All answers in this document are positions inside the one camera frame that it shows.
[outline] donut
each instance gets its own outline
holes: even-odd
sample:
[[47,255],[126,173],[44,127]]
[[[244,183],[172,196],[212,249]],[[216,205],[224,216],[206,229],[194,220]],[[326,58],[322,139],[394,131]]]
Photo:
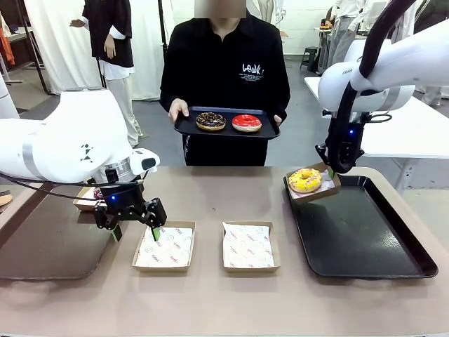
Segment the donut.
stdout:
[[262,122],[250,114],[241,114],[232,119],[232,126],[241,132],[257,132],[262,128]]
[[203,112],[196,118],[196,125],[205,131],[220,131],[226,126],[226,119],[221,114]]
[[321,187],[322,182],[321,173],[312,168],[302,168],[294,172],[288,179],[288,185],[297,193],[315,192]]

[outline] floor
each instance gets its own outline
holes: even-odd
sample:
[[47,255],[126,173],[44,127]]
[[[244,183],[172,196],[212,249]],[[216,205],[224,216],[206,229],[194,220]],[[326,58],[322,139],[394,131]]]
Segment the floor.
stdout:
[[[288,62],[288,75],[292,99],[288,106],[288,119],[281,128],[280,138],[269,144],[268,166],[307,166],[320,161],[315,144],[322,143],[327,136],[328,120],[321,118],[321,108],[304,84],[304,78],[314,76],[302,71],[296,62]],[[25,70],[13,76],[23,84],[9,87],[13,100],[23,109],[26,119],[44,119],[59,103],[58,96],[47,96],[40,87],[35,71]],[[142,130],[149,137],[140,141],[140,147],[151,149],[161,156],[165,166],[184,166],[181,137],[173,130],[167,114],[156,102],[134,102],[135,115]],[[443,101],[438,109],[449,117],[449,102]],[[380,171],[394,184],[400,170],[392,159],[363,157],[359,166],[368,166]],[[411,183],[411,190],[404,199],[415,209],[422,220],[449,249],[449,160],[424,160],[420,163]]]

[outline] robotic arm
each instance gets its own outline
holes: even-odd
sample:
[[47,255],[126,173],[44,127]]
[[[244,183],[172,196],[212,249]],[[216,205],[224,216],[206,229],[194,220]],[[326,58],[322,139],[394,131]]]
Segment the robotic arm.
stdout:
[[415,85],[449,84],[449,21],[394,45],[385,38],[415,0],[392,0],[366,41],[355,41],[345,62],[330,67],[319,84],[321,106],[333,112],[329,135],[316,150],[338,173],[347,173],[363,155],[363,128],[371,112],[403,107]]
[[159,199],[143,198],[142,174],[156,171],[157,154],[133,149],[120,107],[110,91],[64,92],[43,121],[9,118],[11,98],[0,99],[0,176],[14,183],[66,185],[89,179],[101,187],[106,206],[95,207],[99,228],[119,229],[120,220],[138,220],[155,230],[167,219]]

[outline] black tray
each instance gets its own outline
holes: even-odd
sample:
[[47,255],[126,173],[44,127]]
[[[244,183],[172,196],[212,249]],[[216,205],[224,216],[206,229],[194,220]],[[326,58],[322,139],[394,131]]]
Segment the black tray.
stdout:
[[371,179],[340,176],[340,193],[295,204],[310,268],[323,277],[421,279],[438,267]]
[[[219,107],[190,107],[189,117],[179,116],[175,130],[187,136],[225,136],[234,138],[275,139],[281,133],[276,122],[262,110],[225,109]],[[196,125],[196,117],[202,112],[215,112],[226,118],[226,127],[221,131],[207,132]],[[262,122],[262,128],[255,133],[239,132],[232,127],[232,119],[240,114],[251,114]]]

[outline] yellow frosted donut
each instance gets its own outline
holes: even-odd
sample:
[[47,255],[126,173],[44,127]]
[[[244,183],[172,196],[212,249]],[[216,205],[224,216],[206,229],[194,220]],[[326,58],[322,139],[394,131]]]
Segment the yellow frosted donut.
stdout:
[[302,168],[289,177],[288,184],[295,192],[311,193],[320,188],[322,181],[323,178],[319,171],[312,168]]

